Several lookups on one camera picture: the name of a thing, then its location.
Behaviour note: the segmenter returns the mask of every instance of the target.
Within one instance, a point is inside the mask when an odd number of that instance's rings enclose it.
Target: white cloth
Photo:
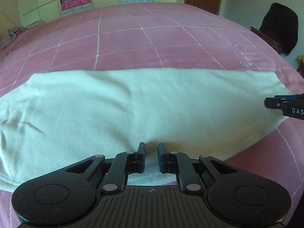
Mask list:
[[[129,184],[175,180],[160,174],[157,144],[191,158],[225,160],[284,119],[264,99],[290,92],[273,72],[205,69],[67,71],[34,74],[0,98],[0,189],[95,154],[113,158],[146,143],[146,172]]]

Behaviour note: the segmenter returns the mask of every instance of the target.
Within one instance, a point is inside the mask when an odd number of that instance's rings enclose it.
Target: ribbed plastic surface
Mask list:
[[[185,195],[177,186],[127,186],[105,196],[82,220],[67,228],[232,228],[214,216],[198,196]],[[281,224],[273,228],[283,228]]]

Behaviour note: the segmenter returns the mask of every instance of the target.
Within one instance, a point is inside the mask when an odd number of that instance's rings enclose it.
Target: white stitching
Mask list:
[[[0,91],[3,91],[3,90],[5,90],[5,89],[9,88],[9,87],[11,87],[12,85],[13,85],[13,84],[10,84],[10,85],[7,86],[7,87],[3,87],[3,88],[0,89]]]
[[[27,79],[27,78],[30,78],[31,77],[31,75],[30,76],[27,76],[27,77],[25,77],[25,78],[23,78],[23,79],[21,79],[21,80],[19,80],[19,81],[16,81],[16,83],[18,83],[18,82],[20,82],[20,81],[23,81],[23,80],[25,80],[25,79]]]
[[[226,25],[227,27],[229,27],[231,30],[233,30],[230,26],[228,26],[225,22],[215,18],[216,20],[220,21],[221,23],[223,23],[224,25]],[[241,35],[239,32],[233,30],[234,32],[236,32],[238,35],[242,36],[244,39],[246,39],[251,45],[253,45],[256,49],[258,49],[265,57],[268,58],[269,61],[271,61],[271,63],[276,67],[276,65],[274,64],[274,62],[272,60],[270,60],[270,58],[268,56],[266,56],[258,47],[256,47],[253,43],[251,43],[245,36]],[[287,76],[286,74],[284,74],[281,69],[279,69],[279,71],[285,75],[285,77],[287,77],[290,81],[290,83],[292,84],[292,80],[289,76]],[[297,83],[295,82],[295,86],[300,90],[300,92],[302,93],[302,89],[297,85]]]
[[[41,53],[41,52],[43,52],[43,51],[46,51],[46,50],[55,48],[55,47],[57,47],[57,46],[58,46],[58,45],[55,45],[55,46],[53,46],[53,47],[50,47],[50,48],[47,48],[47,49],[45,49],[45,50],[39,51],[39,52],[37,52],[37,53],[31,54],[31,55],[29,55],[29,56],[37,55],[37,54],[39,54],[39,53]]]
[[[51,69],[49,69],[49,70],[52,70],[52,69],[55,69],[55,68],[59,68],[59,67],[62,67],[62,66],[65,66],[65,65],[71,64],[71,63],[76,63],[76,62],[80,62],[80,61],[83,61],[83,60],[91,59],[91,58],[94,58],[94,57],[95,57],[95,56],[88,57],[88,58],[84,58],[84,59],[80,59],[80,60],[73,61],[73,62],[70,62],[70,63],[66,63],[66,64],[63,64],[63,65],[60,65],[60,66],[57,66],[57,67],[51,68]]]
[[[170,10],[170,9],[168,9],[168,8],[166,8],[166,7],[164,7],[164,6],[162,6],[164,9],[167,9],[167,10],[169,10],[169,11],[172,11],[172,13],[175,13],[175,14],[182,14],[182,13],[178,13],[178,12],[175,12],[175,11],[173,11],[173,10]]]
[[[54,31],[56,31],[56,29],[57,29],[63,22],[65,22],[66,20],[67,20],[67,17],[66,17],[64,20],[62,20],[62,22],[60,22],[59,25],[56,26],[56,28],[55,28],[51,33],[53,33]]]
[[[298,190],[301,188],[303,182],[304,182],[304,178],[302,179],[301,184],[297,187],[296,191],[291,195],[291,198],[293,198],[294,195],[298,192]]]
[[[24,57],[24,58],[18,60],[17,62],[20,62],[20,61],[22,61],[22,60],[24,60],[24,59],[26,59],[26,58],[27,58],[27,57]],[[1,70],[0,72],[2,72],[2,71],[4,71],[4,70],[8,69],[8,68],[11,67],[11,66],[13,66],[15,63],[11,64],[10,66],[6,67],[5,69]]]
[[[95,60],[95,64],[94,64],[93,71],[95,71],[95,69],[96,69],[96,65],[97,65],[97,61],[98,61],[98,57],[99,57],[99,38],[100,38],[99,32],[100,32],[100,21],[101,21],[101,16],[102,16],[102,10],[103,10],[103,8],[102,8],[101,11],[100,11],[100,19],[99,19],[99,23],[98,23],[98,32],[97,32],[97,34],[98,34],[98,36],[97,36],[97,53],[96,53],[96,60]]]
[[[10,201],[10,203],[9,203],[9,207],[10,207],[9,208],[9,220],[10,220],[9,224],[10,224],[11,228],[13,228],[13,225],[12,225],[12,207],[11,207],[12,196],[10,196],[9,201]]]
[[[292,67],[284,67],[284,68],[275,68],[275,69],[270,69],[270,68],[264,68],[264,67],[257,67],[257,68],[250,68],[250,69],[237,69],[236,71],[241,71],[241,70],[259,70],[259,69],[264,69],[264,70],[269,70],[269,71],[277,71],[280,69],[293,69]]]
[[[140,5],[139,3],[137,3],[139,6],[143,7],[145,10],[149,11],[150,13],[152,13],[149,9],[146,9],[144,6]]]
[[[60,39],[60,41],[59,41],[59,44],[57,45],[57,49],[56,49],[56,52],[55,52],[55,54],[54,54],[54,57],[53,57],[53,59],[52,59],[52,61],[51,61],[51,64],[50,64],[50,66],[48,67],[48,69],[50,69],[50,67],[51,67],[51,65],[53,64],[53,62],[54,62],[54,59],[55,59],[55,56],[56,56],[56,54],[57,54],[57,51],[58,51],[58,49],[59,49],[59,46],[61,45],[61,41],[63,40],[63,38],[64,38],[64,36],[77,24],[77,22],[80,20],[80,18],[82,17],[82,15],[78,18],[78,20],[76,21],[76,23],[72,26],[72,27],[70,27],[64,34],[63,34],[63,36],[62,36],[62,38]]]
[[[291,152],[291,154],[292,154],[292,156],[293,156],[293,159],[294,159],[294,162],[295,162],[295,164],[296,164],[296,166],[297,166],[298,173],[299,173],[299,177],[300,177],[300,190],[301,190],[301,193],[302,193],[302,178],[301,178],[301,173],[300,173],[300,168],[299,168],[298,162],[297,162],[297,160],[296,160],[296,158],[295,158],[295,155],[294,155],[294,153],[293,153],[293,151],[292,151],[290,145],[288,144],[287,140],[285,139],[285,137],[283,136],[283,134],[281,133],[281,131],[280,131],[278,128],[276,128],[276,129],[277,129],[277,131],[279,132],[279,134],[281,135],[281,137],[284,139],[286,145],[288,146],[288,148],[289,148],[289,150],[290,150],[290,152]]]
[[[120,52],[125,52],[125,51],[143,50],[143,49],[149,49],[149,48],[153,48],[153,47],[150,46],[150,47],[138,48],[138,49],[132,49],[132,50],[121,50],[121,51],[115,51],[115,52],[111,52],[111,53],[102,54],[102,55],[99,55],[99,56],[110,55],[110,54],[120,53]]]
[[[188,33],[197,43],[198,43],[198,45],[200,46],[200,47],[202,47],[202,49],[204,50],[204,51],[206,51],[217,63],[218,63],[218,65],[220,65],[224,70],[226,70],[226,68],[224,68],[214,57],[213,57],[213,55],[211,55],[194,37],[193,37],[193,35],[191,34],[191,33],[189,33],[188,31],[186,31],[186,29],[185,28],[183,28],[183,30],[186,32],[186,33]]]
[[[191,45],[158,45],[156,47],[172,47],[172,46],[194,46],[194,44],[191,44]]]
[[[153,29],[153,28],[166,28],[166,27],[178,27],[178,26],[155,26],[155,27],[141,27],[141,28],[131,28],[131,29],[123,29],[118,31],[111,31],[111,32],[102,32],[100,34],[107,34],[112,32],[123,32],[123,31],[130,31],[130,30],[142,30],[142,29]]]
[[[128,13],[124,10],[124,8],[123,8],[122,6],[120,6],[120,7],[123,9],[123,11],[124,11],[127,15],[129,15],[129,16],[131,16],[133,19],[135,19],[135,17],[132,16],[132,15],[130,15],[130,14],[128,14]],[[155,52],[156,52],[156,54],[157,54],[157,57],[158,57],[158,59],[159,59],[159,62],[160,62],[160,64],[161,64],[161,66],[164,68],[165,66],[163,65],[162,59],[161,59],[161,57],[159,56],[159,53],[158,53],[156,47],[153,45],[151,39],[148,37],[147,33],[145,32],[145,30],[144,30],[145,28],[143,28],[143,27],[141,26],[141,24],[137,21],[137,19],[135,19],[135,21],[139,24],[139,26],[140,26],[140,28],[142,29],[143,33],[145,34],[145,36],[147,37],[147,39],[150,41],[150,44],[153,46],[153,48],[154,48],[154,50],[155,50]]]
[[[96,36],[96,35],[97,35],[97,34],[92,34],[92,35],[89,35],[89,36],[84,36],[84,37],[81,37],[81,38],[73,39],[73,40],[70,40],[70,41],[67,41],[67,42],[62,43],[62,45],[67,44],[67,43],[70,43],[70,42],[73,42],[73,41],[78,40],[78,39],[84,39],[84,38],[92,37],[92,36]]]
[[[28,54],[27,58],[25,59],[23,65],[22,65],[22,67],[21,67],[21,69],[20,69],[20,71],[19,71],[19,74],[18,74],[16,80],[18,79],[18,77],[19,77],[19,75],[20,75],[20,73],[21,73],[21,71],[22,71],[22,69],[23,69],[23,66],[24,66],[24,64],[26,63],[26,61],[27,61],[29,55],[31,54],[31,52],[35,49],[35,47],[36,47],[43,39],[44,39],[44,37],[43,37],[43,38],[34,46],[34,48],[33,48],[33,49],[30,51],[30,53]],[[12,90],[13,86],[16,84],[16,80],[14,81],[14,83],[13,83],[12,87],[10,88],[9,92]]]
[[[217,30],[214,30],[218,35],[220,35],[223,39],[225,39],[231,46],[232,44],[226,39],[223,35],[221,35]]]

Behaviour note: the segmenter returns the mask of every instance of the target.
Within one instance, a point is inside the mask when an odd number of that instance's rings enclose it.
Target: bed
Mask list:
[[[33,73],[166,67],[273,71],[290,91],[304,92],[296,70],[242,26],[186,4],[135,3],[82,12],[32,30],[0,63],[0,97]],[[302,131],[303,121],[288,118],[227,160],[289,191],[292,205],[285,224],[304,191]],[[11,196],[0,191],[0,227],[19,225]]]

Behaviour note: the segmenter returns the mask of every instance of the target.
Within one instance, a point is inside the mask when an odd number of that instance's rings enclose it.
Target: black cloth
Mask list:
[[[273,3],[260,31],[280,43],[283,53],[288,55],[298,42],[298,16],[289,7]]]

